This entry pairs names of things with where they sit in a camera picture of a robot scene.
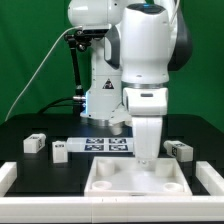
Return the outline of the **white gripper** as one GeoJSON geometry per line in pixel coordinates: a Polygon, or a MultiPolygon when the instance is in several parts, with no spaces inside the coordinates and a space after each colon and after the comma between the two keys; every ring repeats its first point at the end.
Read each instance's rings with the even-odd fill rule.
{"type": "Polygon", "coordinates": [[[161,117],[132,118],[134,155],[143,167],[150,167],[158,158],[162,123],[161,117]]]}

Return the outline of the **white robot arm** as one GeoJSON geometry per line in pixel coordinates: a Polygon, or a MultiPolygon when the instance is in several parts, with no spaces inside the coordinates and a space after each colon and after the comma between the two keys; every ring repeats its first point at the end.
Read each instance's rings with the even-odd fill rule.
{"type": "Polygon", "coordinates": [[[115,135],[130,126],[134,155],[144,167],[158,158],[169,73],[192,52],[180,1],[71,0],[68,6],[76,49],[92,49],[81,117],[115,135]]]}

